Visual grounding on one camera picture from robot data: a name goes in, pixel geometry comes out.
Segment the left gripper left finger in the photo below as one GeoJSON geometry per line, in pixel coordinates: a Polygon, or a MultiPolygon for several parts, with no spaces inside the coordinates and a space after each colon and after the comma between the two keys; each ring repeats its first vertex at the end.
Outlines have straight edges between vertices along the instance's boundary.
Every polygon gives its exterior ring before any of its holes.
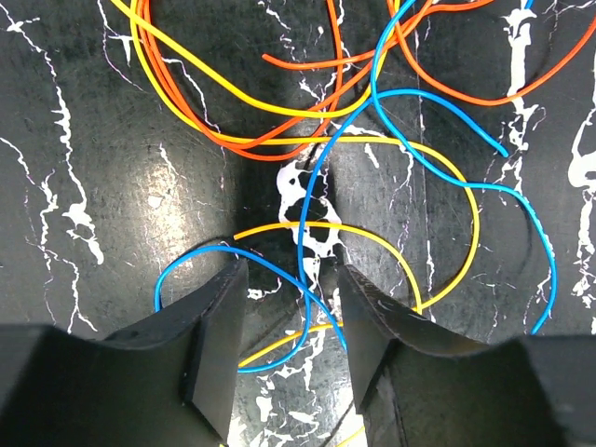
{"type": "Polygon", "coordinates": [[[5,446],[219,446],[239,363],[248,267],[103,340],[39,324],[1,329],[5,446]]]}

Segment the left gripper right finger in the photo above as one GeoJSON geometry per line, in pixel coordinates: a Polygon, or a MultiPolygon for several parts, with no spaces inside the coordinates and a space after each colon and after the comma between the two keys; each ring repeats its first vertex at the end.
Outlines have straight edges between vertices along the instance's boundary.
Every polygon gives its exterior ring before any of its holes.
{"type": "Polygon", "coordinates": [[[486,345],[339,272],[353,399],[371,446],[591,446],[595,339],[486,345]]]}

